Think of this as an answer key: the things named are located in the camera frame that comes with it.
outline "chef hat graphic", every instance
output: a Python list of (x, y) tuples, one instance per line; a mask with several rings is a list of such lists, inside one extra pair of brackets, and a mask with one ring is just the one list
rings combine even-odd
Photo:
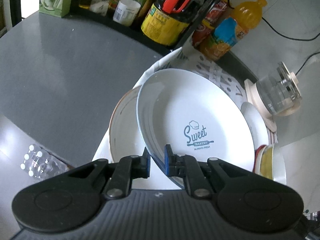
[(192, 129), (194, 129), (194, 130), (197, 130), (197, 129), (199, 129), (199, 124), (196, 122), (196, 121), (191, 121), (190, 123), (189, 123), (189, 125), (192, 127)]

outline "gray tabletop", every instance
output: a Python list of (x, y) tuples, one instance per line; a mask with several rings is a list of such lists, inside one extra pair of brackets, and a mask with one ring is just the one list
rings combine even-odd
[(0, 111), (80, 166), (92, 160), (118, 100), (159, 58), (91, 20), (36, 12), (0, 39)]

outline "glass kettle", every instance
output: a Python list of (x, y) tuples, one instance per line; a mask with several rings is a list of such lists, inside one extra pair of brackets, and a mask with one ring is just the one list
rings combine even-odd
[(290, 73), (283, 62), (276, 71), (259, 79), (255, 84), (250, 80), (244, 82), (248, 102), (257, 108), (272, 132), (276, 131), (272, 116), (287, 116), (300, 108), (301, 94), (298, 83), (295, 74)]

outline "orange juice bottle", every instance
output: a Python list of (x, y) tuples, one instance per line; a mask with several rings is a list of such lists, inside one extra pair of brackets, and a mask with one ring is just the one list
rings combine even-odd
[(231, 49), (249, 30), (257, 27), (262, 19), (266, 0), (243, 2), (201, 42), (199, 50), (208, 58), (218, 60)]

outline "sweet bakery logo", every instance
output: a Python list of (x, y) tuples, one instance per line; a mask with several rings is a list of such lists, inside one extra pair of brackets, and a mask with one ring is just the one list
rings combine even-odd
[(184, 128), (184, 132), (183, 132), (184, 136), (188, 139), (187, 146), (194, 146), (195, 151), (210, 148), (209, 144), (213, 143), (214, 141), (208, 141), (208, 140), (202, 139), (207, 136), (207, 132), (205, 129), (207, 128), (202, 125), (202, 129), (199, 130), (199, 123), (196, 121), (192, 120), (191, 122), (189, 122), (189, 125), (187, 125)]

